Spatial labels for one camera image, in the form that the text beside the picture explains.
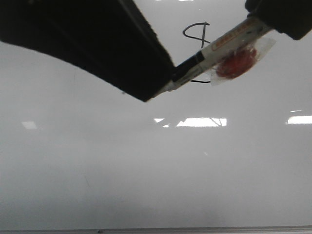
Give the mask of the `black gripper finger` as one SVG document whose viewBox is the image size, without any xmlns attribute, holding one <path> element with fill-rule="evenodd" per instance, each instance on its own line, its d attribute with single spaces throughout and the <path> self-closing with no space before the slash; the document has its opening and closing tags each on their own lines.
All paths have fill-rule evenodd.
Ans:
<svg viewBox="0 0 312 234">
<path fill-rule="evenodd" d="M 175 67 L 132 0 L 3 0 L 0 40 L 72 64 L 141 101 Z"/>
<path fill-rule="evenodd" d="M 302 39 L 312 29 L 310 0 L 247 0 L 244 7 L 249 16 L 259 18 L 293 40 Z"/>
</svg>

